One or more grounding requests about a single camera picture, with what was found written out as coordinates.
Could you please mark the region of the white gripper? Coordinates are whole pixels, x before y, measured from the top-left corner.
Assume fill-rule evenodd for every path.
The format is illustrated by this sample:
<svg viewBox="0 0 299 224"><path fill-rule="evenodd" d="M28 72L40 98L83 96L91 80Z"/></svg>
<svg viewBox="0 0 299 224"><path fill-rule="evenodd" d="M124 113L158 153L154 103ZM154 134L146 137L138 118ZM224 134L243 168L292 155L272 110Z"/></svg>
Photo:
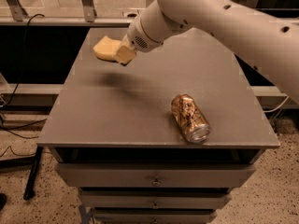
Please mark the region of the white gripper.
<svg viewBox="0 0 299 224"><path fill-rule="evenodd" d="M136 56L137 50L150 52L161 46L167 38L189 29L189 26L167 18L160 10L158 2L153 1L130 24L127 35L113 53L113 59L117 63L127 65Z"/></svg>

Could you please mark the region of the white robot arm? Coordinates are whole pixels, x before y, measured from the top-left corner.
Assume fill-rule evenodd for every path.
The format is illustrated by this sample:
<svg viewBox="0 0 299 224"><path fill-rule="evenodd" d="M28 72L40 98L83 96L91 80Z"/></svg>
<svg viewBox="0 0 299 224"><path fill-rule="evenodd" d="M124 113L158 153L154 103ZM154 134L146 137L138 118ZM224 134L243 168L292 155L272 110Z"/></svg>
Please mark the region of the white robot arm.
<svg viewBox="0 0 299 224"><path fill-rule="evenodd" d="M127 64L139 51L150 52L191 28L212 35L299 103L299 26L231 0L154 0L112 57Z"/></svg>

